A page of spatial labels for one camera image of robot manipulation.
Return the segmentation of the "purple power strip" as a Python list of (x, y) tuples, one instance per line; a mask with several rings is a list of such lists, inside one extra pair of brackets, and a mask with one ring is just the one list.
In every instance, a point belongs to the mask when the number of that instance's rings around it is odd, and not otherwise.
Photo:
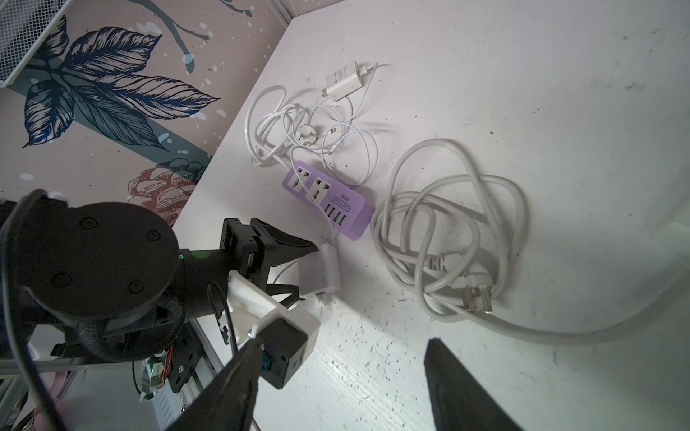
[(286, 176), (283, 188), (326, 216), (337, 233), (352, 241), (364, 235), (374, 214), (374, 206), (359, 192), (301, 161)]

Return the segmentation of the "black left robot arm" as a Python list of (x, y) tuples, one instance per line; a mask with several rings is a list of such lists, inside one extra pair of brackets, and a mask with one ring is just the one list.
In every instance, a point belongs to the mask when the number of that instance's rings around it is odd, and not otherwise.
[(1, 206), (4, 348), (51, 430), (66, 422), (28, 348), (48, 324), (88, 361), (125, 363), (172, 350), (193, 319), (211, 315), (230, 346), (230, 362), (186, 411), (175, 430), (247, 430), (258, 383), (282, 389), (314, 350), (318, 319), (300, 307), (295, 285), (270, 271), (311, 255), (316, 245), (252, 219), (224, 221), (219, 247), (179, 246), (171, 226), (132, 204), (72, 208), (34, 190)]

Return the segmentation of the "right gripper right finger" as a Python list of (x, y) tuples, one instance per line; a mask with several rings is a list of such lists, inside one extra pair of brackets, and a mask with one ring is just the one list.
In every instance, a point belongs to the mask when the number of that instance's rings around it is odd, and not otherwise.
[(425, 375), (438, 430), (519, 430), (441, 339), (431, 339)]

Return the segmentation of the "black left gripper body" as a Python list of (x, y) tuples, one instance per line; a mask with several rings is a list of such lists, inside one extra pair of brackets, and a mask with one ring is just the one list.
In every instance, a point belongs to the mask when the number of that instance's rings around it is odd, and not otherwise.
[(252, 218), (249, 224), (243, 224), (237, 218), (226, 218), (221, 248), (230, 253), (233, 270), (269, 296), (287, 295), (283, 302), (298, 302), (299, 287), (270, 283), (271, 269), (296, 263), (298, 259), (318, 251), (313, 242), (289, 235), (258, 218)]

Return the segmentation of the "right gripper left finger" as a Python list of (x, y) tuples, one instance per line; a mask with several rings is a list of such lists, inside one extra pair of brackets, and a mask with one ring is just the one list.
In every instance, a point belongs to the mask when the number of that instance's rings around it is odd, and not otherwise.
[(249, 339), (168, 430), (249, 430), (261, 371), (262, 344)]

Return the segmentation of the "white blue power strip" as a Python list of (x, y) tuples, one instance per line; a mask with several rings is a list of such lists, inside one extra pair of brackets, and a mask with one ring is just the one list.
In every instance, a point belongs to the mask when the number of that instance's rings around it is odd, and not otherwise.
[[(418, 153), (441, 149), (463, 172), (398, 190), (398, 179)], [(497, 306), (512, 287), (528, 238), (529, 207), (512, 180), (482, 173), (458, 143), (422, 140), (395, 162), (369, 226), (373, 245), (394, 284), (436, 323), (469, 321), (489, 332), (537, 345), (588, 346), (641, 330), (689, 292), (689, 266), (671, 268), (641, 310), (589, 332), (559, 332), (505, 320)]]

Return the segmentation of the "white charger adapter with cable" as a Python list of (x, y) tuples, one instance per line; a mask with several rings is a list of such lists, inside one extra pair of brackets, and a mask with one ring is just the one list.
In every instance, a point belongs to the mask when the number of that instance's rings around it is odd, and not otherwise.
[[(294, 168), (295, 163), (296, 161), (291, 162), (290, 172)], [(325, 169), (318, 170), (344, 184), (344, 182), (336, 178), (334, 173), (327, 173)], [(320, 214), (314, 208), (312, 209), (327, 221), (328, 226), (331, 228), (331, 236), (329, 238), (323, 237), (320, 240), (317, 246), (318, 251), (298, 259), (296, 263), (287, 264), (274, 278), (275, 281), (279, 281), (285, 272), (290, 269), (295, 269), (299, 294), (302, 297), (327, 296), (341, 290), (342, 287), (338, 250), (335, 244), (337, 236), (342, 235), (342, 233), (337, 233), (335, 231), (325, 215)]]

